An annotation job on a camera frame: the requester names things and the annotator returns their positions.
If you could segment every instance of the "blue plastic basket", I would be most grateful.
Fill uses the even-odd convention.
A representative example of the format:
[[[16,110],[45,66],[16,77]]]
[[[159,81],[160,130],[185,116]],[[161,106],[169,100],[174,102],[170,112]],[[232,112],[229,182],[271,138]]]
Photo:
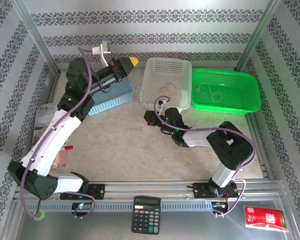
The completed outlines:
[[[111,90],[107,93],[97,92],[92,99],[94,106],[88,113],[90,116],[131,101],[134,99],[134,87],[124,79],[111,85]]]

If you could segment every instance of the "green plastic basket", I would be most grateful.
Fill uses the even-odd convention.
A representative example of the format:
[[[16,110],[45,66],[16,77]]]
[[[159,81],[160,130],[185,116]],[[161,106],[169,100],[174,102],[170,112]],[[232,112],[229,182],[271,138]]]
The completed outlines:
[[[206,68],[192,72],[191,102],[196,110],[240,115],[256,112],[261,107],[254,76]]]

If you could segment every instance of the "calculator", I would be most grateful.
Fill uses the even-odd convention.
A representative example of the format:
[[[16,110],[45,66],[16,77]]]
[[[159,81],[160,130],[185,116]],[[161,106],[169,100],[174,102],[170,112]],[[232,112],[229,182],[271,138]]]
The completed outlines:
[[[135,196],[131,231],[137,234],[159,234],[161,199],[153,196]]]

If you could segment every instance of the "wall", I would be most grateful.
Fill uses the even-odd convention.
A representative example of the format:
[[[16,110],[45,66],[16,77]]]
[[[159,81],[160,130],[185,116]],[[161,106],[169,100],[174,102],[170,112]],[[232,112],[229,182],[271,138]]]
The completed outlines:
[[[0,236],[16,189],[8,164],[29,150],[36,107],[54,79],[10,1],[0,0]]]
[[[107,39],[115,57],[235,67],[269,0],[26,0],[60,69]],[[99,62],[98,57],[91,58]]]
[[[300,231],[300,0],[282,1],[246,70],[259,81],[262,107],[255,118]]]

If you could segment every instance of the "plastic basket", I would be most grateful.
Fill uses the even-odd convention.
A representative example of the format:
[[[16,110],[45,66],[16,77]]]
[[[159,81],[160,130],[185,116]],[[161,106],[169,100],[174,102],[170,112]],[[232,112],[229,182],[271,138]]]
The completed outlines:
[[[124,79],[111,85],[109,92],[99,91],[92,98],[94,106],[88,113],[90,116],[131,101],[134,99],[134,87]]]
[[[254,76],[205,68],[192,72],[191,102],[196,110],[240,115],[256,112],[261,107]]]
[[[149,58],[145,65],[140,102],[151,107],[157,97],[166,95],[171,98],[167,105],[179,111],[187,109],[191,104],[191,74],[192,64],[187,60]]]

